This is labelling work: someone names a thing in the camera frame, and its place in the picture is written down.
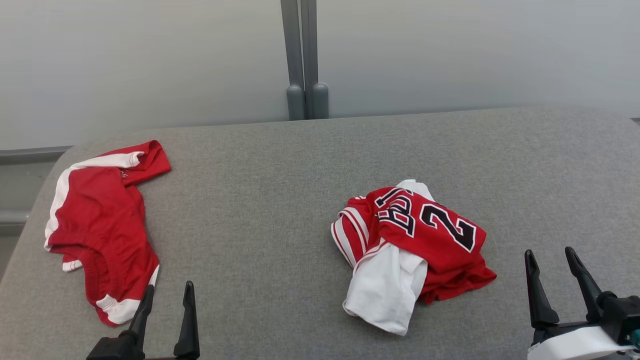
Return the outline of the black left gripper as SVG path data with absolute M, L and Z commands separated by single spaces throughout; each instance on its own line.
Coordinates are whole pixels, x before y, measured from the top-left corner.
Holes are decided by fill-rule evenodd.
M 129 328 L 119 337 L 103 337 L 90 350 L 87 360 L 144 360 L 146 355 L 139 347 L 144 346 L 148 316 L 153 309 L 154 285 L 147 285 Z M 173 355 L 176 359 L 199 359 L 201 345 L 195 300 L 194 283 L 188 280 L 183 292 L 183 319 L 178 337 L 174 345 Z

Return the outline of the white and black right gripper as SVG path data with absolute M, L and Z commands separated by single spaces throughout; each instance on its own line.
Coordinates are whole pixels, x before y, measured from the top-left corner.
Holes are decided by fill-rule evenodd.
M 639 297 L 617 297 L 602 292 L 571 246 L 565 247 L 567 264 L 576 278 L 592 325 L 573 325 L 570 331 L 530 347 L 528 360 L 637 360 L 639 358 Z M 540 267 L 531 249 L 525 251 L 526 290 L 530 325 L 544 330 L 558 325 L 540 280 Z

